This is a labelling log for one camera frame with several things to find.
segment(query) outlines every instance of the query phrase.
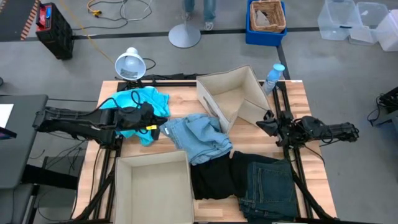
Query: wooden tabletop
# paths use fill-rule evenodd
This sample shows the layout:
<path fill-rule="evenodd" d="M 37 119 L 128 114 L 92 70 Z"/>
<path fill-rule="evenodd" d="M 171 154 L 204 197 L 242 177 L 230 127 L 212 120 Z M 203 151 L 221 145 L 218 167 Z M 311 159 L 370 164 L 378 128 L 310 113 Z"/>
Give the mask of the wooden tabletop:
<path fill-rule="evenodd" d="M 285 81 L 287 93 L 289 96 L 290 107 L 295 118 L 305 115 L 311 115 L 310 108 L 305 94 L 304 84 L 301 81 Z M 101 93 L 99 94 L 98 104 L 116 93 L 119 81 L 105 81 L 102 84 Z M 196 87 L 190 86 L 173 86 L 173 87 L 157 87 L 161 93 L 169 94 L 169 107 L 171 111 L 171 119 L 182 118 L 192 113 L 206 113 L 200 102 L 197 100 Z M 280 104 L 283 107 L 282 94 L 280 96 Z M 269 97 L 269 104 L 274 107 L 272 95 Z M 229 133 L 233 150 L 255 153 L 263 156 L 283 158 L 282 148 L 277 147 L 275 142 L 277 138 L 269 137 L 260 128 L 249 124 L 245 120 L 238 118 Z M 321 153 L 318 141 L 307 143 L 307 146 L 314 151 Z M 90 201 L 91 184 L 93 181 L 93 169 L 95 158 L 98 152 L 98 144 L 90 141 L 86 150 L 86 156 L 81 171 L 78 198 L 76 210 L 73 217 L 79 215 Z M 143 154 L 152 154 L 158 152 L 168 152 L 175 150 L 174 143 L 160 134 L 159 140 L 155 141 L 151 146 L 141 146 L 137 136 L 133 136 L 124 140 L 121 156 L 137 156 Z M 335 206 L 331 197 L 328 179 L 322 161 L 306 148 L 300 150 L 303 161 L 305 178 L 309 191 L 315 197 L 317 202 L 331 216 L 336 216 Z M 101 167 L 104 158 L 104 150 L 100 150 L 97 165 L 94 174 L 93 195 L 96 192 L 100 179 Z M 303 198 L 300 190 L 297 188 L 298 203 L 302 217 L 306 217 Z M 105 206 L 108 199 L 108 192 L 103 197 L 103 205 L 99 217 L 104 217 Z M 238 200 L 235 196 L 222 200 L 195 200 L 195 221 L 196 222 L 245 222 L 242 212 L 238 208 Z"/>

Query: jeans leg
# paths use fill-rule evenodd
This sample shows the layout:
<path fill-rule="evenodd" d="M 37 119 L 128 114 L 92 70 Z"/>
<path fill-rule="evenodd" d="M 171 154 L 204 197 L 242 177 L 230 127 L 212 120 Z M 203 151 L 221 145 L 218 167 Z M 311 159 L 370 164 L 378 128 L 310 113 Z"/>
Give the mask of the jeans leg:
<path fill-rule="evenodd" d="M 205 22 L 213 22 L 216 18 L 216 0 L 203 0 Z"/>
<path fill-rule="evenodd" d="M 185 12 L 193 12 L 195 7 L 195 0 L 184 0 Z"/>

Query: yellow tag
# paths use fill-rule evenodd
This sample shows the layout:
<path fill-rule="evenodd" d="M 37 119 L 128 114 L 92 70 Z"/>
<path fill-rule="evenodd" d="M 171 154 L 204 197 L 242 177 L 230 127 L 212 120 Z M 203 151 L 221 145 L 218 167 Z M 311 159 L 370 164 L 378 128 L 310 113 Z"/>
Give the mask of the yellow tag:
<path fill-rule="evenodd" d="M 155 124 L 151 125 L 151 126 L 147 126 L 147 130 L 153 130 L 153 129 L 157 129 L 157 126 Z"/>

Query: plastic bottle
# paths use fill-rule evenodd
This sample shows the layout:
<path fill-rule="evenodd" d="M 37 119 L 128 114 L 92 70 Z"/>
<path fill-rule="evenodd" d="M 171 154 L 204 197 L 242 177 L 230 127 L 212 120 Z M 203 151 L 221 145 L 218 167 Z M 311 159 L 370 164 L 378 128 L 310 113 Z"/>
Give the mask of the plastic bottle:
<path fill-rule="evenodd" d="M 279 77 L 282 75 L 282 72 L 285 70 L 285 67 L 279 63 L 274 64 L 272 68 L 273 69 L 268 73 L 266 81 L 262 85 L 262 88 L 267 95 L 275 88 L 275 84 L 279 80 Z"/>

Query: beige storage box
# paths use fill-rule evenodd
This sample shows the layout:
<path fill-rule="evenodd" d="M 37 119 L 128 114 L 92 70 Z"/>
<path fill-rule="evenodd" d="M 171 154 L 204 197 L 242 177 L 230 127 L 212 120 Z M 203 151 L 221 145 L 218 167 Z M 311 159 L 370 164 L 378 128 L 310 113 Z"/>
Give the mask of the beige storage box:
<path fill-rule="evenodd" d="M 118 158 L 115 209 L 115 224 L 193 223 L 185 151 Z"/>
<path fill-rule="evenodd" d="M 197 77 L 197 95 L 207 112 L 219 117 L 224 133 L 231 130 L 237 117 L 256 125 L 270 109 L 266 94 L 249 65 Z"/>

